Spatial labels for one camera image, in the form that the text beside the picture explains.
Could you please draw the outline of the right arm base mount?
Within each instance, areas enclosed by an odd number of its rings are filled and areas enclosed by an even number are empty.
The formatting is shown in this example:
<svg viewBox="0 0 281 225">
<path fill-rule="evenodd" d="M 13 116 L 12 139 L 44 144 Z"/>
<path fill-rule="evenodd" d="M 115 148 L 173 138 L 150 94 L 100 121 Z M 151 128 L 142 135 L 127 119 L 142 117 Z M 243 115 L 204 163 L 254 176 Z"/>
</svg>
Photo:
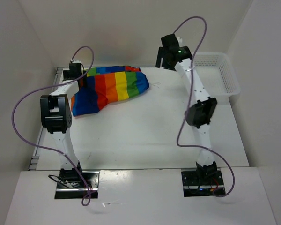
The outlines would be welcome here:
<svg viewBox="0 0 281 225">
<path fill-rule="evenodd" d="M 182 170 L 182 185 L 184 197 L 199 197 L 226 194 L 221 170 L 216 175 L 202 181 L 199 179 L 196 170 Z"/>
</svg>

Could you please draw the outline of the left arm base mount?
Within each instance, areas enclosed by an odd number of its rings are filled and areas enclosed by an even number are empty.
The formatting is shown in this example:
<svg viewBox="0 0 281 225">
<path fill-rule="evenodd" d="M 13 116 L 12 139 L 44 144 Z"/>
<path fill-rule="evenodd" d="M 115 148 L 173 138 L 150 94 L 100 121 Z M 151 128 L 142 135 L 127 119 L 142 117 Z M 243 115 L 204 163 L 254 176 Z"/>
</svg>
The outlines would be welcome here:
<svg viewBox="0 0 281 225">
<path fill-rule="evenodd" d="M 82 175 L 87 185 L 76 171 L 68 174 L 60 171 L 59 175 L 48 175 L 51 180 L 56 182 L 54 199 L 82 199 L 88 193 L 88 188 L 91 191 L 91 199 L 97 199 L 100 172 L 82 171 Z"/>
</svg>

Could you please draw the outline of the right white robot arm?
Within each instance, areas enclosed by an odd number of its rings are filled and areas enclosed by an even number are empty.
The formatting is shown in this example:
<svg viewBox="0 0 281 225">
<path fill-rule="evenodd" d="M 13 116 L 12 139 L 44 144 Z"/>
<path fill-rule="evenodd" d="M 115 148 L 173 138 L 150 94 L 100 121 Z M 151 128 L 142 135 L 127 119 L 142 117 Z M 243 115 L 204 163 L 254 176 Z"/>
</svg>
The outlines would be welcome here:
<svg viewBox="0 0 281 225">
<path fill-rule="evenodd" d="M 181 46 L 182 39 L 175 34 L 161 38 L 162 46 L 158 49 L 156 67 L 177 71 L 191 95 L 190 105 L 185 111 L 185 121 L 192 128 L 195 146 L 200 149 L 196 160 L 196 179 L 199 185 L 207 185 L 217 173 L 213 154 L 209 151 L 210 122 L 217 106 L 217 100 L 205 89 L 194 66 L 194 57 L 187 46 Z"/>
</svg>

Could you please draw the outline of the rainbow striped shorts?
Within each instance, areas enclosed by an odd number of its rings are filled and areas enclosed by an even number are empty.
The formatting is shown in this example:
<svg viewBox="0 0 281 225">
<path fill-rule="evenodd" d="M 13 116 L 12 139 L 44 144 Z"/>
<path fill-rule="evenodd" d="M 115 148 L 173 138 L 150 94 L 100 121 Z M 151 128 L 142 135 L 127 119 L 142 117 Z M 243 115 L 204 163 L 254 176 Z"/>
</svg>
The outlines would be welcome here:
<svg viewBox="0 0 281 225">
<path fill-rule="evenodd" d="M 134 98 L 149 89 L 146 75 L 132 66 L 92 68 L 78 85 L 79 91 L 71 98 L 74 117 L 98 113 L 108 104 Z"/>
</svg>

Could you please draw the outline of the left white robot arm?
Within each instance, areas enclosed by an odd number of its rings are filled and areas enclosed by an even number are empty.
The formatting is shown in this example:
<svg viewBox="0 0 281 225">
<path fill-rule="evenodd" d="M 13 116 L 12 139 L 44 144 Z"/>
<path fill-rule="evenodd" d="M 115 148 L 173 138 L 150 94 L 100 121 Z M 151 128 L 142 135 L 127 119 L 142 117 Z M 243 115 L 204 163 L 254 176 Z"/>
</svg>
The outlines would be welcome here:
<svg viewBox="0 0 281 225">
<path fill-rule="evenodd" d="M 57 179 L 66 188 L 84 186 L 84 175 L 70 137 L 73 119 L 69 105 L 69 100 L 79 91 L 79 82 L 75 79 L 82 76 L 83 72 L 81 61 L 71 61 L 69 69 L 62 72 L 62 85 L 40 98 L 42 126 L 51 134 L 59 151 L 60 172 Z"/>
</svg>

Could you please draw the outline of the white plastic basket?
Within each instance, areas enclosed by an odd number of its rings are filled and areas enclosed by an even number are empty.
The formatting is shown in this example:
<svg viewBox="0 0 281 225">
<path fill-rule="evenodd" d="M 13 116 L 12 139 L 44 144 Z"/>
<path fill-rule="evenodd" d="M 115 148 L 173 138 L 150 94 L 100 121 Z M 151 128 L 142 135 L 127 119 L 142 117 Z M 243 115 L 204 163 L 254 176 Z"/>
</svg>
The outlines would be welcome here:
<svg viewBox="0 0 281 225">
<path fill-rule="evenodd" d="M 229 57 L 221 52 L 199 52 L 193 64 L 208 93 L 216 98 L 240 94 L 240 86 Z"/>
</svg>

